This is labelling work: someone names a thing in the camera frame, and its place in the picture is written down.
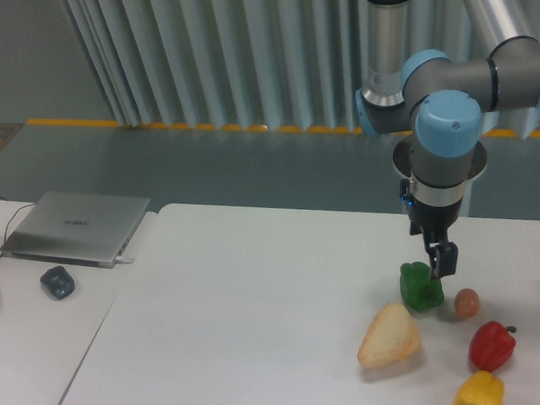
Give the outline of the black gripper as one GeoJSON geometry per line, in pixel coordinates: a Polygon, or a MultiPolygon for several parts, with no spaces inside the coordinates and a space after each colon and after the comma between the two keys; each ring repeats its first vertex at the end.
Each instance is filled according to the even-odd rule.
{"type": "Polygon", "coordinates": [[[457,269],[458,246],[447,240],[447,231],[457,220],[461,203],[462,183],[454,187],[437,188],[418,178],[400,181],[399,197],[411,222],[410,234],[423,235],[423,245],[429,260],[429,277],[453,276],[457,269]]]}

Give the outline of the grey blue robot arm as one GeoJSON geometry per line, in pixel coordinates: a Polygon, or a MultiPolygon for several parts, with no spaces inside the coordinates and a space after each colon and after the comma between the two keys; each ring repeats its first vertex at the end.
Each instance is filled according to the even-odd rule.
{"type": "Polygon", "coordinates": [[[399,196],[420,236],[433,279],[452,276],[458,247],[448,238],[471,178],[486,164],[485,113],[540,108],[540,42],[516,0],[463,0],[487,56],[455,63],[424,49],[403,53],[415,0],[362,0],[368,10],[367,73],[355,93],[366,134],[408,131],[395,148],[399,196]]]}

